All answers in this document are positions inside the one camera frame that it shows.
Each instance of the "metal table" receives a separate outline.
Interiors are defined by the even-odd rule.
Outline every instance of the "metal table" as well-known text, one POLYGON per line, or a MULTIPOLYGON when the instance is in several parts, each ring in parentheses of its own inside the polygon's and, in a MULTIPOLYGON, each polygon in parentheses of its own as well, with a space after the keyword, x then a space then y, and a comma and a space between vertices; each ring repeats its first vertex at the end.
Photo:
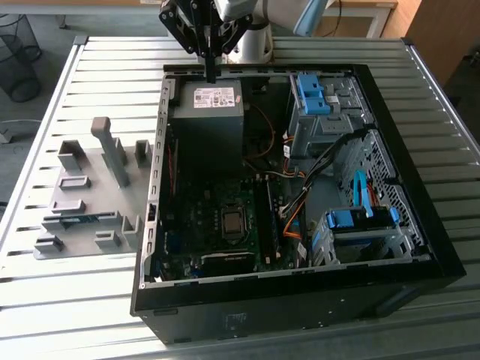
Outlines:
POLYGON ((98 147, 89 134, 94 116, 109 116, 124 146, 153 140, 162 65, 195 58, 166 37, 78 38, 0 225, 0 353, 16 359, 32 353, 32 359, 478 358, 479 146, 415 48, 399 40, 298 37, 276 38, 274 48, 276 62, 370 65, 467 276, 378 321, 167 349, 129 314, 133 253, 37 261, 32 248, 59 174, 62 140, 98 147))

